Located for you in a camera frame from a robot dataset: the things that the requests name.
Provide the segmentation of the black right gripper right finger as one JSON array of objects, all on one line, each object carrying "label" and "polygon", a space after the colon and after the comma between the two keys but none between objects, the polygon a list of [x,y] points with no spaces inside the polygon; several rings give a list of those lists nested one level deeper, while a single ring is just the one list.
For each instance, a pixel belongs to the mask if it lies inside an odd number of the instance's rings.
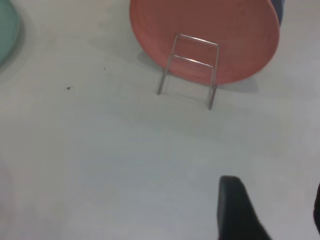
[{"label": "black right gripper right finger", "polygon": [[316,226],[320,225],[320,184],[318,185],[314,201],[313,220]]}]

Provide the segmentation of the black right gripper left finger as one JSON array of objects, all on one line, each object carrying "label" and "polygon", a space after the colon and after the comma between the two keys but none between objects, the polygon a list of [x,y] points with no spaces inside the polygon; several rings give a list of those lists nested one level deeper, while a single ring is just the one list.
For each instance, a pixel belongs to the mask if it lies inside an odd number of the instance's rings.
[{"label": "black right gripper left finger", "polygon": [[260,223],[246,187],[240,178],[223,175],[219,179],[217,201],[219,240],[269,240]]}]

